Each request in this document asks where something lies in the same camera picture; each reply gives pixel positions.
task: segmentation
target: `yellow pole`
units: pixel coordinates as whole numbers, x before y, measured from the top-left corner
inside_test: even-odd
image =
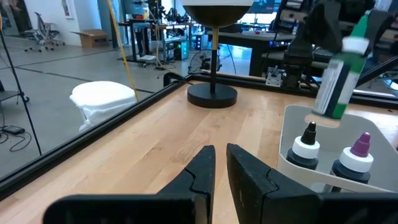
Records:
[[[138,101],[139,101],[139,100],[138,100],[138,92],[137,92],[137,90],[136,90],[136,86],[135,86],[135,84],[134,84],[134,81],[132,80],[132,76],[131,76],[131,72],[130,72],[130,67],[129,67],[129,65],[127,64],[126,54],[124,53],[124,48],[123,48],[122,40],[121,40],[121,38],[120,38],[119,31],[118,31],[118,24],[116,23],[116,19],[115,19],[115,17],[114,17],[114,13],[113,13],[113,10],[112,10],[112,4],[111,4],[111,1],[110,1],[110,0],[107,0],[107,2],[108,2],[109,12],[110,12],[110,14],[111,14],[112,22],[113,22],[114,32],[115,32],[115,34],[116,34],[116,37],[118,37],[118,43],[119,43],[119,46],[120,46],[120,50],[121,50],[121,52],[122,52],[122,58],[123,58],[124,66],[125,66],[126,71],[127,71],[127,76],[129,77],[129,81],[130,81],[131,88],[136,92],[136,100],[137,100],[137,102],[138,102]]]

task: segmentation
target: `black bottle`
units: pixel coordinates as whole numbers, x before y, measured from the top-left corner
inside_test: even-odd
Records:
[[[293,147],[287,151],[286,159],[300,167],[315,170],[318,165],[319,142],[315,140],[317,124],[311,122],[303,136],[294,139]]]

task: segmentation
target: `cardboard box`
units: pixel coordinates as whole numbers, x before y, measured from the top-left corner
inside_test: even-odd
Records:
[[[89,29],[72,33],[80,36],[81,47],[83,48],[105,47],[109,45],[108,36],[100,29]]]

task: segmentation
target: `purple bottle cap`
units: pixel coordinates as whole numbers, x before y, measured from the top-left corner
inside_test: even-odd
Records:
[[[369,133],[363,133],[361,137],[356,140],[350,152],[355,156],[367,157],[369,154],[369,148],[371,146],[371,135]]]

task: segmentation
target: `green bottle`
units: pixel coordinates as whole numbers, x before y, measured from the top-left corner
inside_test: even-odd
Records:
[[[369,40],[365,38],[368,15],[355,25],[350,36],[343,38],[342,52],[329,61],[323,72],[313,112],[327,118],[341,119],[366,62]]]

